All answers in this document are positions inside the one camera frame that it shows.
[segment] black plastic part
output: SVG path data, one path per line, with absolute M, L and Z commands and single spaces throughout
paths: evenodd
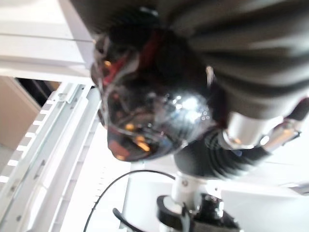
M 156 200 L 157 203 L 157 218 L 163 224 L 172 227 L 178 231 L 183 230 L 182 222 L 179 214 L 169 211 L 163 203 L 166 196 L 159 196 Z
M 195 216 L 195 220 L 215 225 L 219 224 L 223 216 L 223 207 L 221 208 L 221 204 L 223 204 L 221 199 L 202 193 L 199 212 Z
M 240 232 L 239 224 L 226 212 L 219 223 L 209 223 L 207 220 L 196 220 L 186 206 L 183 207 L 181 221 L 182 232 Z
M 175 154 L 174 159 L 183 173 L 227 180 L 246 174 L 270 155 L 262 147 L 225 150 L 213 137 L 210 142 L 209 138 L 203 138 L 190 143 Z
M 303 99 L 297 107 L 292 111 L 288 118 L 302 121 L 309 112 L 309 98 Z
M 140 11 L 140 7 L 154 9 L 157 0 L 70 0 L 92 34 L 105 33 L 110 27 L 135 24 L 156 24 L 158 20 Z

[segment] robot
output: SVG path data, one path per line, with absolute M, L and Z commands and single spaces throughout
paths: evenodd
M 71 2 L 96 41 L 91 77 L 113 155 L 174 155 L 172 194 L 157 200 L 162 231 L 241 231 L 212 180 L 246 174 L 300 135 L 309 3 Z

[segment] white wall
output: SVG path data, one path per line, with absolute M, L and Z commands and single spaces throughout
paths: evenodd
M 171 183 L 148 181 L 132 176 L 126 190 L 123 209 L 125 218 L 134 226 L 146 232 L 158 232 L 159 221 L 156 218 L 156 199 L 169 195 Z

